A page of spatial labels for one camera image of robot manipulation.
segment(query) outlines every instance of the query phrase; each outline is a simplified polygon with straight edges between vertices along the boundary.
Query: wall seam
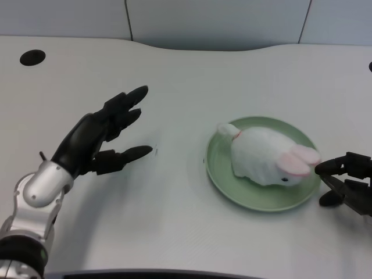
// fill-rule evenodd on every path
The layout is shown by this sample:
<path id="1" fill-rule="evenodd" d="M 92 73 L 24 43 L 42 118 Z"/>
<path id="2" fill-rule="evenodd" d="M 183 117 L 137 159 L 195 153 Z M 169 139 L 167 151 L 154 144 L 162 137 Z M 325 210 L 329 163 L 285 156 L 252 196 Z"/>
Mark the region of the wall seam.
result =
<path id="1" fill-rule="evenodd" d="M 299 37 L 299 39 L 298 39 L 298 44 L 301 42 L 301 38 L 302 38 L 302 34 L 303 34 L 303 30 L 305 29 L 305 24 L 306 24 L 307 17 L 308 17 L 308 15 L 309 15 L 310 7 L 312 6 L 312 3 L 313 3 L 313 0 L 310 0 L 310 2 L 309 2 L 309 7 L 307 7 L 307 12 L 306 12 L 305 20 L 303 21 L 303 26 L 302 26 L 302 29 L 301 29 L 300 37 Z"/>
<path id="2" fill-rule="evenodd" d="M 130 40 L 133 41 L 132 26 L 130 24 L 130 19 L 129 19 L 129 11 L 128 11 L 127 0 L 124 0 L 124 5 L 126 7 L 126 12 L 127 12 L 127 20 L 128 20 L 129 32 L 130 32 Z"/>

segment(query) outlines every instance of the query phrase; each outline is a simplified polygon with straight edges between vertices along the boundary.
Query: white wall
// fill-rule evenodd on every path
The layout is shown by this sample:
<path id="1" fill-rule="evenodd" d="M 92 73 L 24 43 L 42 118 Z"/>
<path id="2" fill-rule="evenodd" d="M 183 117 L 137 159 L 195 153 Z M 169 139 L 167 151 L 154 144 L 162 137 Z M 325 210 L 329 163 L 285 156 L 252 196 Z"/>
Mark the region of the white wall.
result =
<path id="1" fill-rule="evenodd" d="M 130 39 L 122 0 L 0 0 L 0 35 Z"/>
<path id="2" fill-rule="evenodd" d="M 372 45 L 372 0 L 313 0 L 301 43 Z"/>
<path id="3" fill-rule="evenodd" d="M 299 42 L 372 45 L 372 0 L 0 0 L 0 35 L 131 39 L 240 50 Z"/>
<path id="4" fill-rule="evenodd" d="M 133 39 L 161 48 L 240 50 L 297 43 L 309 0 L 129 0 Z"/>

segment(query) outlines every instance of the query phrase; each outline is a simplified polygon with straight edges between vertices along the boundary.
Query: plate rim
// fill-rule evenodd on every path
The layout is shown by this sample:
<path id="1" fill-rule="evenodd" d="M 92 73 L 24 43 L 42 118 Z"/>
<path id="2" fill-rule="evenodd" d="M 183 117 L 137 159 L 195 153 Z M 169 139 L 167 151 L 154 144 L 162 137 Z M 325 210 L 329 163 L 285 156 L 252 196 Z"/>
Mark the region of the plate rim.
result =
<path id="1" fill-rule="evenodd" d="M 273 117 L 267 117 L 267 116 L 246 116 L 246 117 L 240 117 L 240 118 L 237 118 L 237 119 L 234 119 L 232 121 L 229 121 L 228 123 L 231 124 L 232 122 L 234 121 L 238 121 L 238 120 L 242 120 L 242 119 L 247 119 L 247 118 L 266 118 L 266 119 L 270 119 L 270 120 L 275 120 L 275 121 L 280 121 L 282 123 L 285 123 L 287 125 L 290 125 L 291 127 L 297 129 L 298 131 L 300 131 L 303 135 L 305 135 L 305 137 L 312 143 L 312 145 L 314 146 L 315 150 L 316 151 L 319 151 L 317 146 L 314 144 L 314 142 L 300 129 L 298 129 L 296 126 L 294 125 L 291 125 L 289 123 L 287 123 L 286 121 L 282 121 L 280 119 L 276 119 L 276 118 L 273 118 Z M 248 208 L 248 209 L 252 209 L 252 210 L 256 210 L 256 211 L 260 211 L 260 212 L 282 212 L 282 211 L 286 211 L 286 210 L 289 210 L 289 209 L 292 209 L 292 208 L 295 208 L 303 203 L 305 203 L 308 199 L 310 199 L 313 194 L 319 190 L 320 188 L 320 184 L 321 184 L 321 181 L 319 179 L 319 184 L 317 186 L 314 187 L 313 191 L 307 195 L 306 197 L 304 197 L 301 201 L 295 203 L 294 205 L 291 205 L 291 206 L 286 206 L 284 208 L 280 208 L 280 209 L 262 209 L 262 208 L 256 208 L 254 206 L 247 206 L 247 205 L 244 205 L 242 204 L 241 202 L 238 202 L 236 201 L 235 199 L 233 199 L 232 197 L 230 197 L 226 192 L 224 192 L 218 185 L 218 183 L 215 182 L 215 180 L 213 179 L 213 176 L 211 175 L 210 173 L 210 166 L 209 166 L 209 163 L 208 163 L 208 150 L 209 150 L 209 145 L 212 141 L 212 139 L 214 138 L 214 136 L 217 134 L 217 132 L 214 132 L 213 135 L 210 137 L 210 139 L 208 140 L 208 144 L 207 144 L 207 148 L 206 148 L 206 152 L 205 152 L 205 167 L 206 167 L 206 170 L 207 170 L 207 173 L 208 173 L 208 176 L 209 178 L 211 179 L 213 185 L 226 197 L 228 198 L 230 201 L 240 205 L 240 206 L 243 206 L 244 208 Z"/>

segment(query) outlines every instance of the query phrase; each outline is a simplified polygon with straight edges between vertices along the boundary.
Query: bunny tail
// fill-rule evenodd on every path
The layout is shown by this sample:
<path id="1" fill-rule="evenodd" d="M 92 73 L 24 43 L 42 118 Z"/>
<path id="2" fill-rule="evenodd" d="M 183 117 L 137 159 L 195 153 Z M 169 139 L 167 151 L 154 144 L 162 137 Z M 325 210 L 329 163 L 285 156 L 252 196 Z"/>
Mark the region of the bunny tail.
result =
<path id="1" fill-rule="evenodd" d="M 232 124 L 219 124 L 217 127 L 217 131 L 221 135 L 227 135 L 231 139 L 235 138 L 236 136 L 239 135 L 241 132 L 238 128 L 236 128 Z"/>

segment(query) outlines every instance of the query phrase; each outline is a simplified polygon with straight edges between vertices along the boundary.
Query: green plate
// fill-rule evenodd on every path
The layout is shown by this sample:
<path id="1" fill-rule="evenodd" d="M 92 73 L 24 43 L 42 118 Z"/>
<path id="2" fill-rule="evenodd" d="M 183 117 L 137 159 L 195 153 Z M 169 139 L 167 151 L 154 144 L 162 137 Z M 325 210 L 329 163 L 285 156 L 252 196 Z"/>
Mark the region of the green plate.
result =
<path id="1" fill-rule="evenodd" d="M 316 149 L 311 140 L 300 130 L 286 122 L 268 117 L 245 117 L 231 124 L 244 130 L 250 127 L 268 127 L 292 138 L 296 143 Z M 238 178 L 231 167 L 230 144 L 215 134 L 210 139 L 206 153 L 206 168 L 215 186 L 233 202 L 246 208 L 265 212 L 279 212 L 294 208 L 311 197 L 320 185 L 314 173 L 293 187 L 281 185 L 260 186 L 248 178 Z"/>

